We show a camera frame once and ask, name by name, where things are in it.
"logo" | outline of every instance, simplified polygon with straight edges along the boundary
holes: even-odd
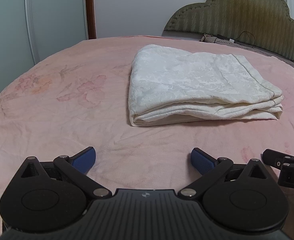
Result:
[[[145,192],[142,194],[143,197],[148,198],[150,196],[150,194],[148,192]]]

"blue gripper pad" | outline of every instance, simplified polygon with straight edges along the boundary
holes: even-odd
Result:
[[[192,166],[194,166],[201,175],[212,170],[218,164],[218,161],[215,158],[199,148],[194,148],[192,150],[190,158]]]
[[[88,147],[78,154],[70,157],[68,162],[78,169],[81,173],[86,174],[96,161],[96,152],[93,147]]]

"metal screw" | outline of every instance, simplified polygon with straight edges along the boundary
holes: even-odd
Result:
[[[93,194],[97,197],[105,197],[107,196],[109,191],[105,188],[97,188],[93,191]]]
[[[196,195],[197,192],[192,188],[184,188],[180,191],[180,193],[186,197],[192,197]]]

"floral pattern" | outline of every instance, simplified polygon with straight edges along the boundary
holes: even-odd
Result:
[[[46,91],[52,84],[49,76],[36,76],[35,74],[21,77],[15,87],[15,91],[22,91],[28,94],[38,94]]]
[[[62,79],[62,81],[65,80],[65,76],[70,73],[71,71],[74,71],[80,67],[82,67],[83,65],[77,65],[75,67],[72,67],[72,68],[68,68],[67,65],[60,71],[60,77]]]
[[[77,92],[72,92],[58,97],[60,102],[77,99],[79,105],[85,108],[93,108],[100,104],[104,99],[105,93],[102,91],[103,85],[106,81],[105,75],[99,75],[90,80],[86,80],[77,87]],[[68,84],[63,91],[69,90],[71,84]]]

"wooden door frame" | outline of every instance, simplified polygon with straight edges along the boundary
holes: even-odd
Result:
[[[97,38],[96,26],[95,26],[94,0],[85,0],[85,3],[86,3],[88,38],[92,40]]]

